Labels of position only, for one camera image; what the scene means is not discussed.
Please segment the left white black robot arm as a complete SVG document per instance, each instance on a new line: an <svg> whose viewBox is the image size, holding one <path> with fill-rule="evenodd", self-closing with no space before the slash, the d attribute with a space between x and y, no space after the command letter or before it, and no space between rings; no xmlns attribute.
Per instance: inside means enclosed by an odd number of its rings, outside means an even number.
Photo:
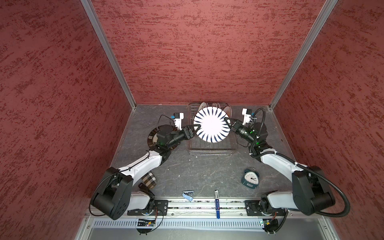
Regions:
<svg viewBox="0 0 384 240"><path fill-rule="evenodd" d="M110 167L105 171L89 206L112 220L117 220L130 210L148 209L155 198L153 193L147 187L133 192L133 186L151 170L162 165L171 155L172 148L192 139L200 128L199 124L187 125L180 130L170 125L158 127L157 141L144 156L120 169Z"/></svg>

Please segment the white watermelon pattern plate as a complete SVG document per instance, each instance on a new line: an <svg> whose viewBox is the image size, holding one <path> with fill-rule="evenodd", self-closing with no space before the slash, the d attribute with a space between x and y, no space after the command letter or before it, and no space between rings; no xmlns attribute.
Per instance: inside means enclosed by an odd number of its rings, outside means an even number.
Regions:
<svg viewBox="0 0 384 240"><path fill-rule="evenodd" d="M202 102L201 105L199 106L199 111L200 111L201 109L206 108L207 106L208 106L208 104L207 104L206 102Z"/></svg>

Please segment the blue white striped plate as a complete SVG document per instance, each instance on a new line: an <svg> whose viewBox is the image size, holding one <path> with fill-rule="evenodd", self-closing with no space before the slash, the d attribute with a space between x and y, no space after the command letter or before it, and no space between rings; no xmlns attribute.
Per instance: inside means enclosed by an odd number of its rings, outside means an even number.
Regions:
<svg viewBox="0 0 384 240"><path fill-rule="evenodd" d="M198 137L207 143L222 142L230 134L225 128L224 117L228 117L226 113L215 107L206 107L198 111L194 117L194 124L201 125Z"/></svg>

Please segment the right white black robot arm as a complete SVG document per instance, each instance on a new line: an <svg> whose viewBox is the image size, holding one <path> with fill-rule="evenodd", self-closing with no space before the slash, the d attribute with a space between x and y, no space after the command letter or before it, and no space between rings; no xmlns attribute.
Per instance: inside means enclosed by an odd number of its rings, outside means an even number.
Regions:
<svg viewBox="0 0 384 240"><path fill-rule="evenodd" d="M300 165L277 152L239 120L225 117L224 121L232 132L249 143L252 158L272 167L292 183L291 191L272 191L262 195L259 210L263 214L268 216L277 209L290 209L310 216L335 205L330 184L324 180L320 168Z"/></svg>

